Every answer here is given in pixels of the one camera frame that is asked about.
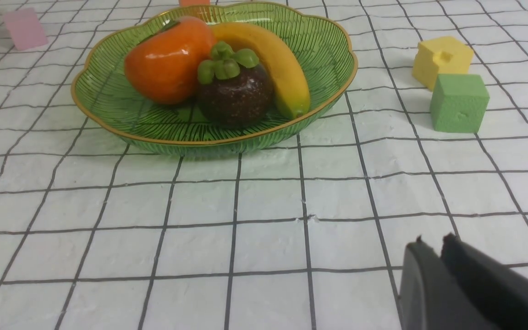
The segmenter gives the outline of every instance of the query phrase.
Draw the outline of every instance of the mangosteen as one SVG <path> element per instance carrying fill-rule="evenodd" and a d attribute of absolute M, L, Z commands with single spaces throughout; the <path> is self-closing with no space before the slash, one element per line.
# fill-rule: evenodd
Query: mangosteen
<path fill-rule="evenodd" d="M 243 128 L 261 121 L 273 102 L 270 76 L 251 49 L 233 52 L 220 41 L 197 69 L 197 104 L 209 121 Z"/>

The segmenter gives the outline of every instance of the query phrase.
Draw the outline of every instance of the pink block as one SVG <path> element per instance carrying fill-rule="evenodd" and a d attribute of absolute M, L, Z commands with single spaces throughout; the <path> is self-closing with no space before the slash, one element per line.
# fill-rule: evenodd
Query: pink block
<path fill-rule="evenodd" d="M 48 44 L 44 28 L 33 8 L 4 13 L 4 23 L 17 50 Z"/>

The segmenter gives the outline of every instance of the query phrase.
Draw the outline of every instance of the white tablecloth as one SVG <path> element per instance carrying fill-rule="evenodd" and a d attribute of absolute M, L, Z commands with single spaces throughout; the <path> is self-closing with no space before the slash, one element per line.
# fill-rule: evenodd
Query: white tablecloth
<path fill-rule="evenodd" d="M 299 136 L 200 162 L 127 146 L 70 95 L 96 42 L 175 4 L 0 0 L 0 330 L 397 330 L 419 235 L 528 277 L 528 0 L 288 0 L 346 28 L 356 79 Z M 18 52 L 2 13 L 27 7 L 49 44 Z M 410 75 L 443 35 L 476 52 L 478 134 L 435 132 Z"/>

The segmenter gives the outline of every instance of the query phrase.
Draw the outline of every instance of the orange object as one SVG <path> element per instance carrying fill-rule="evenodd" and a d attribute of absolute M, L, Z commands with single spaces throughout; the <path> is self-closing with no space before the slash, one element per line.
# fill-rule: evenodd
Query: orange object
<path fill-rule="evenodd" d="M 197 67 L 209 59 L 215 42 L 204 21 L 179 17 L 130 50 L 124 73 L 144 97 L 163 105 L 180 103 L 197 91 Z"/>
<path fill-rule="evenodd" d="M 178 5 L 181 7 L 210 4 L 211 2 L 209 0 L 178 0 Z"/>

